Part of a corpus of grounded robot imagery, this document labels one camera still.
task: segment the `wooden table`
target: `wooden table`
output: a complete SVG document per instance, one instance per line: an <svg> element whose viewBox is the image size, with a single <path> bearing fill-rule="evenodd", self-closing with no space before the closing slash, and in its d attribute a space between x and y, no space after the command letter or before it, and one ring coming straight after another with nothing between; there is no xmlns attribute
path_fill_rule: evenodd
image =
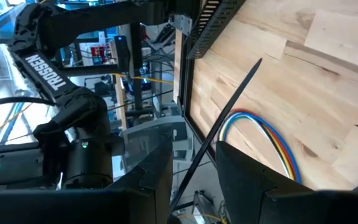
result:
<svg viewBox="0 0 358 224"><path fill-rule="evenodd" d="M176 40L174 99L179 31ZM283 134L306 186L358 186L358 0L247 0L195 62L190 114L204 135L261 57L234 108L257 113ZM237 122L228 142L283 172L251 122Z"/></svg>

